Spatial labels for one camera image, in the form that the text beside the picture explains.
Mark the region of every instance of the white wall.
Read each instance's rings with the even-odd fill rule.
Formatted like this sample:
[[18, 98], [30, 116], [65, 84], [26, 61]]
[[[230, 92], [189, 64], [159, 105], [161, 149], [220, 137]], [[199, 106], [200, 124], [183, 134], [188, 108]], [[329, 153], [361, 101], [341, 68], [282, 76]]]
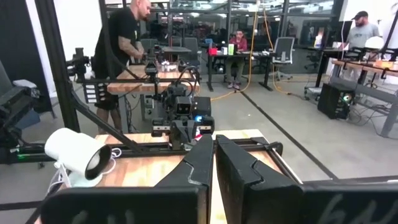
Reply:
[[[50, 97], [56, 97], [49, 56], [45, 48], [35, 1], [26, 0], [26, 3]], [[76, 47], [83, 47], [85, 55], [93, 56], [102, 26], [98, 0], [54, 0], [54, 4], [66, 60], [72, 59]]]
[[[397, 2], [398, 0], [345, 0], [340, 21], [351, 20], [359, 11], [366, 11], [369, 14], [369, 21], [377, 24], [377, 21], [391, 17], [392, 6]], [[398, 78], [387, 77], [386, 83], [398, 84]]]

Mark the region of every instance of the bald man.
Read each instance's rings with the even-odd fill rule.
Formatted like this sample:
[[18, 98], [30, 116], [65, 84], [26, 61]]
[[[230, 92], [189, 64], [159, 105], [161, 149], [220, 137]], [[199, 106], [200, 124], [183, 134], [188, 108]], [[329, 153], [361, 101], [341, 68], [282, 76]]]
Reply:
[[[108, 19], [109, 38], [113, 54], [119, 61], [126, 65], [130, 57], [142, 58], [144, 48], [138, 37], [138, 22], [146, 21], [150, 14], [150, 0], [133, 0], [130, 7], [114, 11]], [[108, 78], [106, 63], [104, 32], [101, 29], [98, 42], [95, 48], [93, 71], [96, 78]], [[122, 66], [113, 62], [113, 74], [118, 76], [123, 71]], [[121, 130], [121, 118], [118, 109], [118, 96], [106, 93], [104, 100], [96, 103], [97, 115], [105, 122], [108, 122], [111, 114], [114, 127]], [[98, 127], [100, 134], [105, 132]]]

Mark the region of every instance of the cable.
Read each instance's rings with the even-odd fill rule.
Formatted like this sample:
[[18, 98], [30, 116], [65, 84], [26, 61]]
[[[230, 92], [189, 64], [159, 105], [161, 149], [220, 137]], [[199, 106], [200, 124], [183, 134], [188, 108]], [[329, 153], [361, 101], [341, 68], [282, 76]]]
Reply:
[[113, 165], [112, 165], [112, 167], [111, 167], [108, 171], [105, 171], [105, 172], [103, 172], [102, 174], [104, 174], [104, 175], [110, 174], [110, 173], [114, 170], [114, 168], [116, 167], [116, 160], [115, 160], [115, 158], [120, 157], [121, 154], [122, 154], [122, 150], [121, 150], [120, 148], [113, 148], [113, 149], [112, 149], [111, 160], [113, 161]]
[[[343, 21], [343, 27], [341, 28], [341, 44], [342, 45], [345, 45], [345, 42], [344, 42], [344, 35], [343, 35], [343, 32], [344, 32], [344, 25], [346, 24], [346, 21], [344, 20]], [[341, 50], [341, 60], [343, 60], [344, 59], [344, 49], [342, 49]]]

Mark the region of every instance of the person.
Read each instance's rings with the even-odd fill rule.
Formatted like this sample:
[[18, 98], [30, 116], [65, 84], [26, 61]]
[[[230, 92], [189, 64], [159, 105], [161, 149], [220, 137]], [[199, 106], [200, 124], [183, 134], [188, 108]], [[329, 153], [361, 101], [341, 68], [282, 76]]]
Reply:
[[[353, 17], [353, 20], [355, 20], [355, 27], [349, 31], [347, 41], [340, 45], [341, 50], [347, 45], [348, 49], [352, 49], [353, 47], [363, 48], [369, 38], [380, 36], [378, 26], [371, 24], [368, 17], [369, 15], [366, 11], [360, 11]], [[359, 70], [348, 68], [343, 74], [343, 77], [358, 80]]]
[[[230, 44], [236, 44], [238, 46], [238, 49], [236, 51], [238, 52], [243, 52], [248, 50], [248, 42], [246, 38], [243, 36], [243, 31], [238, 29], [235, 33], [235, 37], [231, 38], [229, 40]], [[231, 74], [231, 67], [233, 63], [236, 63], [238, 66], [238, 72], [236, 73], [236, 78], [235, 81], [233, 81], [232, 74]], [[242, 57], [231, 57], [226, 59], [226, 79], [228, 82], [228, 88], [235, 88], [239, 89], [239, 86], [241, 84], [241, 76], [243, 73], [243, 67], [244, 67], [244, 59]]]
[[[150, 0], [132, 0], [130, 7], [118, 9], [108, 19], [110, 43], [105, 43], [104, 30], [101, 29], [95, 48], [93, 71], [96, 78], [108, 78], [108, 66], [106, 60], [105, 45], [110, 44], [113, 54], [123, 64], [127, 65], [130, 57], [141, 59], [144, 48], [140, 43], [138, 33], [138, 22], [146, 20], [150, 14]], [[123, 68], [116, 62], [113, 63], [113, 75], [116, 77]], [[104, 100], [96, 103], [96, 114], [105, 122], [108, 122], [111, 114], [114, 127], [121, 130], [121, 118], [118, 109], [119, 97], [106, 93]], [[100, 134], [105, 134], [98, 127]]]

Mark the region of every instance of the glass wall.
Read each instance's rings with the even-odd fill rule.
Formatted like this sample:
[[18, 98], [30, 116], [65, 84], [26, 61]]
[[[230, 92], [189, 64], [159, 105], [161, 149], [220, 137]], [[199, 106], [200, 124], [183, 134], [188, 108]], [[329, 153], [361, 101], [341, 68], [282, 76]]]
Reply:
[[[112, 1], [108, 11], [123, 7], [123, 1]], [[161, 45], [173, 44], [172, 37], [196, 37], [198, 44], [206, 39], [221, 43], [229, 41], [237, 29], [254, 49], [275, 45], [278, 37], [294, 37], [296, 58], [291, 66], [295, 73], [313, 72], [304, 69], [309, 61], [307, 47], [314, 45], [317, 36], [326, 33], [328, 24], [338, 21], [344, 0], [169, 0], [152, 2], [152, 13], [147, 22], [140, 22], [143, 39], [157, 39]], [[253, 35], [254, 16], [257, 29]]]

